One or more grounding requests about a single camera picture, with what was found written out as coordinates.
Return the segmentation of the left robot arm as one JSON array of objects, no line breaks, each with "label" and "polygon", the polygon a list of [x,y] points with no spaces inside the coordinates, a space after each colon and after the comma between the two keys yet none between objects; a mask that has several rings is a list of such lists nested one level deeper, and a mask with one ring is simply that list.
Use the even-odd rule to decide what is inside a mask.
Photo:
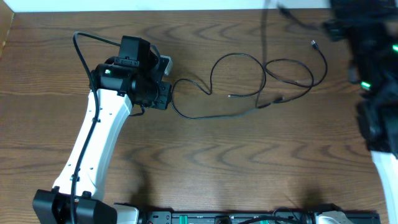
[{"label": "left robot arm", "polygon": [[117,56],[91,70],[90,93],[70,157],[51,190],[38,190],[32,201],[41,223],[146,223],[145,213],[128,203],[103,202],[109,163],[119,133],[134,106],[166,110],[172,86],[163,81],[173,62],[150,42],[123,36]]}]

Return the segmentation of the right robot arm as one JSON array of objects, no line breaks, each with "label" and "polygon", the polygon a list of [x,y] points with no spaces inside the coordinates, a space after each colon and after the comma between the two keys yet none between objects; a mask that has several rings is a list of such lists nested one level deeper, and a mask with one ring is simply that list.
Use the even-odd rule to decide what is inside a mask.
[{"label": "right robot arm", "polygon": [[330,0],[333,18],[323,23],[332,41],[347,40],[350,77],[363,89],[356,106],[360,133],[381,179],[390,223],[397,223],[397,36],[387,23],[397,20],[392,0]]}]

